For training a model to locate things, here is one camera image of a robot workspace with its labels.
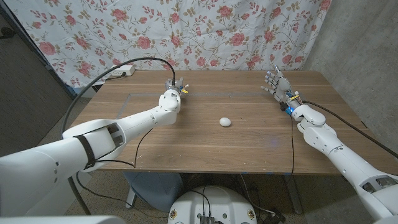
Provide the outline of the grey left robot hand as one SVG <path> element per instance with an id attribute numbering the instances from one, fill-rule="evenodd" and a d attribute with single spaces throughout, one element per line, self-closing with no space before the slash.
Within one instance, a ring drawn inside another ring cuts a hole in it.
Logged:
<path id="1" fill-rule="evenodd" d="M 165 82 L 165 89 L 173 89 L 177 91 L 180 95 L 181 98 L 185 98 L 188 94 L 187 87 L 189 87 L 189 84 L 184 85 L 183 84 L 183 77 L 181 77 L 179 80 L 175 80 L 174 85 L 172 84 L 172 79 L 168 79 Z"/>

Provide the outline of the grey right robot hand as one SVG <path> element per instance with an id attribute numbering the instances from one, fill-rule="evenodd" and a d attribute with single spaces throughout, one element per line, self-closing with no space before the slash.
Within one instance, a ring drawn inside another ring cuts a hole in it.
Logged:
<path id="1" fill-rule="evenodd" d="M 273 72 L 267 72 L 265 82 L 269 86 L 261 86 L 261 89 L 270 93 L 278 103 L 284 103 L 293 110 L 302 105 L 299 96 L 293 92 L 290 82 L 284 77 L 277 65 Z"/>

